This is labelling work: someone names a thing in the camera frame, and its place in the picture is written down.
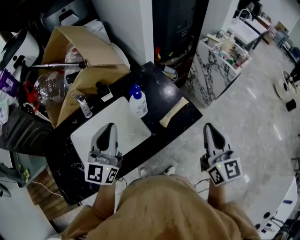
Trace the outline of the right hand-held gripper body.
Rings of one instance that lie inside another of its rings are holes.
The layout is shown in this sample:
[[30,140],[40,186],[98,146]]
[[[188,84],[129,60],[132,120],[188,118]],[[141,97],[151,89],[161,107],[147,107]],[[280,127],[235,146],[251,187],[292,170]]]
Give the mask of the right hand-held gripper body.
[[214,186],[219,187],[242,176],[240,158],[233,158],[234,151],[208,157],[204,154],[200,158],[201,170],[206,171]]

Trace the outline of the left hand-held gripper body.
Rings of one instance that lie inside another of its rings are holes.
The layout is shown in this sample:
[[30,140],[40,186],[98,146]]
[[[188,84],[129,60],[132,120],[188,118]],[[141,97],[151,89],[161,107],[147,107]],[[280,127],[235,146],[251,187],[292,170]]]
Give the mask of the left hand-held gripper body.
[[98,185],[112,185],[121,167],[122,156],[90,152],[84,163],[85,181]]

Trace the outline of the person's right forearm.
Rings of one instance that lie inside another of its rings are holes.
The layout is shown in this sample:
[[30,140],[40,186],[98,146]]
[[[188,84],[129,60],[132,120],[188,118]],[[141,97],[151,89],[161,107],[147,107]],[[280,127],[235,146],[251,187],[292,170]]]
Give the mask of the person's right forearm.
[[221,185],[216,187],[214,183],[210,181],[207,202],[216,209],[224,205],[226,203],[225,186]]

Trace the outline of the person's left forearm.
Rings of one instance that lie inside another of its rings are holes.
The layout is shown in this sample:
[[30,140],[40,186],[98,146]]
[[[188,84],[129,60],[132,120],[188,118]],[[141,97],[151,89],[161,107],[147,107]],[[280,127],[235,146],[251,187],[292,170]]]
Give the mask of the person's left forearm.
[[92,207],[104,218],[114,213],[116,182],[112,185],[101,185]]

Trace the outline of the white rectangular sink basin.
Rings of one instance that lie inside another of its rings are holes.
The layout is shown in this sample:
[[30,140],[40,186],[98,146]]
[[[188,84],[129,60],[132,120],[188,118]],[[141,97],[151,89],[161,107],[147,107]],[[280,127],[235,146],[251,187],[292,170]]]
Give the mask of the white rectangular sink basin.
[[118,134],[118,151],[127,154],[151,136],[144,122],[134,116],[125,97],[120,97],[74,131],[70,138],[82,162],[88,161],[91,140],[104,125],[114,123]]

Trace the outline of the chrome faucet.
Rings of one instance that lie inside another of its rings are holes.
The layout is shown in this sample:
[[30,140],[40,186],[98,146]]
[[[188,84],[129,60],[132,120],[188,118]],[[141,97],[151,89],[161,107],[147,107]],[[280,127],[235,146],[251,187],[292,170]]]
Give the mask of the chrome faucet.
[[72,93],[72,97],[79,104],[85,118],[89,119],[93,115],[93,113],[91,112],[90,107],[88,106],[88,104],[86,102],[86,96],[83,94]]

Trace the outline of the white pump bottle blue cap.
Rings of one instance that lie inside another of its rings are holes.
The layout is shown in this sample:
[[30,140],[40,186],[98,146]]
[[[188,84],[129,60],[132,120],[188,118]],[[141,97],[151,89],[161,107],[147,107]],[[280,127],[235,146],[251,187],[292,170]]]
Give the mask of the white pump bottle blue cap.
[[144,117],[148,113],[146,96],[144,92],[141,91],[141,88],[138,84],[133,84],[129,94],[131,95],[129,99],[131,113],[138,118]]

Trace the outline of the small black white bottle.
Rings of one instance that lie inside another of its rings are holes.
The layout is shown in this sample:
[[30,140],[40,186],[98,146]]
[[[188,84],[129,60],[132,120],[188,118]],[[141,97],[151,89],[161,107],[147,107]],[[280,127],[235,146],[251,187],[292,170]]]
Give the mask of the small black white bottle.
[[108,85],[103,84],[102,82],[96,83],[97,95],[101,98],[103,102],[106,102],[113,98],[110,88]]

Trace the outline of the black marble vanity table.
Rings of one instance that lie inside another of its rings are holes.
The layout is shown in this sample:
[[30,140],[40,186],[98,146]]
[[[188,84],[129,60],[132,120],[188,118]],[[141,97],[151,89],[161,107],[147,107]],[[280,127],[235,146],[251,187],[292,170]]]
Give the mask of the black marble vanity table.
[[81,202],[96,193],[99,188],[98,185],[85,181],[83,163],[86,158],[79,156],[80,151],[88,151],[90,142],[84,140],[83,134],[79,134],[78,142],[73,143],[71,135],[80,127],[91,128],[92,121],[104,114],[105,109],[113,104],[121,100],[128,101],[129,89],[133,84],[138,84],[146,96],[148,113],[142,118],[142,122],[149,130],[150,136],[137,146],[122,151],[123,161],[117,174],[118,178],[154,156],[202,117],[198,109],[189,103],[175,114],[167,127],[161,126],[160,120],[184,95],[151,62],[113,83],[110,86],[112,99],[104,102],[97,95],[88,97],[93,116],[87,119],[80,109],[75,110],[43,142],[48,166],[68,205]]

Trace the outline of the white marble pattern cabinet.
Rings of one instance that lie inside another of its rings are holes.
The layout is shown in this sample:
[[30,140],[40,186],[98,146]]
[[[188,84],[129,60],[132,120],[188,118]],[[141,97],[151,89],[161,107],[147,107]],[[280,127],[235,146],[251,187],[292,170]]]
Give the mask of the white marble pattern cabinet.
[[185,86],[204,108],[219,98],[251,62],[248,52],[235,44],[230,53],[199,41]]

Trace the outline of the black dish rack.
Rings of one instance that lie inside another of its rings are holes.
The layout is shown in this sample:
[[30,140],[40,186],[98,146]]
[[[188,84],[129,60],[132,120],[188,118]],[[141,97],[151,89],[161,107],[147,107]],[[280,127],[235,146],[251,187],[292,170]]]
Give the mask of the black dish rack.
[[0,130],[0,148],[17,153],[44,156],[43,141],[53,131],[52,125],[39,117],[9,106],[8,121]]

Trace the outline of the person's tan shirt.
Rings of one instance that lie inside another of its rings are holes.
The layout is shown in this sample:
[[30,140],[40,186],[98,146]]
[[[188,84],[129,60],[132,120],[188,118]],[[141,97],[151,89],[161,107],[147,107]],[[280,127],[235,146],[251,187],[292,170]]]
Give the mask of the person's tan shirt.
[[234,202],[216,209],[178,175],[133,181],[114,213],[105,218],[84,206],[61,234],[62,240],[260,240]]

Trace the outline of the blue bowl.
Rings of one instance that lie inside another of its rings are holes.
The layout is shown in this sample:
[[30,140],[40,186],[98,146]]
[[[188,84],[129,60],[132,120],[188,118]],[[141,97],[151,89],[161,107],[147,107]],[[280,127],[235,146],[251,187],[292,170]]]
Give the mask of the blue bowl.
[[172,82],[176,81],[178,79],[178,73],[176,69],[165,66],[164,70],[162,71]]

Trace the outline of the small black box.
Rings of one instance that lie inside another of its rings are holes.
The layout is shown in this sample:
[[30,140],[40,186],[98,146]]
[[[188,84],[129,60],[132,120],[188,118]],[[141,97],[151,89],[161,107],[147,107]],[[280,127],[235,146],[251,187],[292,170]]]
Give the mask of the small black box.
[[292,110],[296,109],[297,104],[295,99],[291,99],[290,101],[286,102],[285,106],[288,112],[291,112]]

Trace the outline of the round white stand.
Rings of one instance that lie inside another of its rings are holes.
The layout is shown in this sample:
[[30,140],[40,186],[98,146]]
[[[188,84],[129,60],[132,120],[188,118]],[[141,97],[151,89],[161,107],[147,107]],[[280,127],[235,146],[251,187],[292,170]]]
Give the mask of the round white stand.
[[293,81],[293,78],[286,70],[282,70],[282,78],[274,81],[274,88],[283,101],[290,101],[300,95],[300,85]]

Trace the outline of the metal rod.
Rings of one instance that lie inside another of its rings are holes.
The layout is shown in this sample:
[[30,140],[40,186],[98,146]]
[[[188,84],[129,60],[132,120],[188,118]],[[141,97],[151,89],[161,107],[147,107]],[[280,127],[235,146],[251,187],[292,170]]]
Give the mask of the metal rod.
[[86,65],[84,61],[75,63],[51,63],[31,66],[32,69],[51,69],[51,68],[80,68],[85,69]]

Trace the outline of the brown cardboard box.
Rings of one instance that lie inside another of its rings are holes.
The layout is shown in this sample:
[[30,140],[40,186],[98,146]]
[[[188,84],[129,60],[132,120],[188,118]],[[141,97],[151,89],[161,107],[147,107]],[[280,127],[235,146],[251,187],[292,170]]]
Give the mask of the brown cardboard box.
[[74,90],[86,96],[96,95],[97,82],[111,85],[130,73],[130,69],[107,43],[81,26],[56,27],[45,48],[42,64],[63,63],[68,44],[72,44],[83,56],[86,68],[79,72],[62,103],[46,106],[54,128],[79,109],[79,104],[71,95]]

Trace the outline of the purple packet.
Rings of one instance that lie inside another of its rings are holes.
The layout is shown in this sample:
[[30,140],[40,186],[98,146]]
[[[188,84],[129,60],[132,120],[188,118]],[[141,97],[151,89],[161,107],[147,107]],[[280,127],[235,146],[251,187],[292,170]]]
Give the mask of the purple packet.
[[0,74],[0,90],[14,98],[19,94],[19,82],[7,69],[3,69]]

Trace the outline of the white sink table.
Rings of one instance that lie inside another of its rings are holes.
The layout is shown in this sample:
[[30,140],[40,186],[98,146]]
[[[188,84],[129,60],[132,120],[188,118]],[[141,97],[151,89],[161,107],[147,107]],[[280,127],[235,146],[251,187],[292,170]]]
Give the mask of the white sink table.
[[232,19],[227,31],[233,34],[242,45],[249,45],[260,40],[268,29],[256,19],[253,20],[247,9],[243,9]]

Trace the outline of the grey appliance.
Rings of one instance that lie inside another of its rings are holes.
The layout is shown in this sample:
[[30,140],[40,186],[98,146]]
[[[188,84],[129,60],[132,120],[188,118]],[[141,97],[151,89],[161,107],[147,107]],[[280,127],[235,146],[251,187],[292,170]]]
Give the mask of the grey appliance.
[[47,10],[41,13],[40,18],[49,29],[56,26],[71,26],[80,22],[88,15],[85,0],[56,0]]

